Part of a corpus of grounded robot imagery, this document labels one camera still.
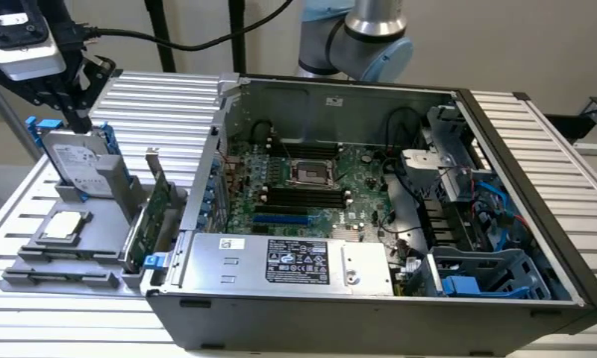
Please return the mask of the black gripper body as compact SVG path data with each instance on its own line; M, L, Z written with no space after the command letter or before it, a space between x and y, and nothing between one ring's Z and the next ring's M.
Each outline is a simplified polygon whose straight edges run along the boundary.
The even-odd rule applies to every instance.
M103 66L102 59L86 54L88 26L74 21L66 2L62 0L46 1L46 20L66 62L62 81L70 92L86 92Z

